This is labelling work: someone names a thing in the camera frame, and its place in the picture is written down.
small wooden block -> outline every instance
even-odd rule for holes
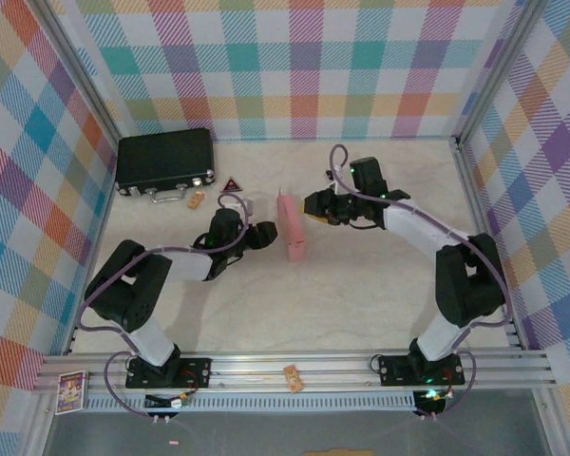
[[[188,201],[188,207],[190,209],[196,209],[197,207],[200,206],[200,203],[204,200],[205,198],[205,192],[194,192],[194,195],[192,196],[192,198]]]
[[[304,385],[302,384],[302,379],[300,378],[297,369],[292,364],[283,369],[285,372],[285,378],[287,379],[287,384],[292,392],[300,392],[304,390]]]

aluminum rail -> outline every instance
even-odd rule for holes
[[[381,387],[378,375],[370,370],[370,358],[377,353],[406,355],[406,350],[327,351],[327,352],[266,352],[266,353],[184,353],[184,357],[213,359],[211,380],[203,392],[277,393],[289,387],[283,368],[297,367],[306,392],[360,392],[386,390],[429,390],[425,387]],[[474,389],[509,390],[554,388],[555,377],[544,351],[524,351],[516,348],[475,349],[477,380]],[[107,392],[103,379],[109,354],[71,354],[48,356],[40,371],[34,393],[54,394],[60,373],[88,371],[89,393]],[[126,376],[125,357],[110,367],[109,379],[122,387]],[[463,368],[470,377],[470,360],[462,358]],[[128,389],[137,393],[173,393],[174,389]]]

small pink item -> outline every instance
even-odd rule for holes
[[[299,261],[306,253],[306,240],[294,197],[282,195],[279,190],[278,197],[276,197],[276,210],[280,228],[279,234],[287,242],[289,260]]]

red triangle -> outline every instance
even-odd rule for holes
[[[226,185],[221,190],[221,193],[235,193],[235,192],[242,192],[243,187],[238,185],[237,181],[233,179],[231,176],[230,179],[226,182]]]

colorful plaid backdrop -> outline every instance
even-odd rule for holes
[[[266,139],[442,136],[450,120],[449,136],[467,78],[491,67],[489,47],[476,60],[492,20],[515,2],[51,3],[125,136]]]
[[[460,134],[462,133],[465,121],[468,118],[469,114],[472,112],[473,108],[475,107],[477,99],[479,95],[482,93],[482,90],[484,90],[485,83],[487,82],[488,77],[492,73],[492,68],[501,57],[501,54],[503,53],[505,48],[506,40],[513,31],[513,29],[515,28],[515,26],[517,25],[517,21],[519,20],[520,15],[522,14],[523,11],[523,7],[527,3],[527,1],[528,0],[515,0],[515,6],[509,13],[506,22],[504,23],[504,27],[501,30],[501,33],[499,34],[498,39],[494,44],[494,47],[490,51],[489,57],[487,58],[487,60],[485,60],[484,67],[482,68],[480,75],[477,78],[477,81],[475,82],[473,90],[466,99],[462,115],[458,119],[458,122],[456,123],[454,130],[450,132],[452,133],[452,136],[460,136]]]
[[[570,417],[570,0],[549,4],[470,146],[518,312]]]
[[[24,0],[0,1],[0,455],[80,298],[115,154]]]

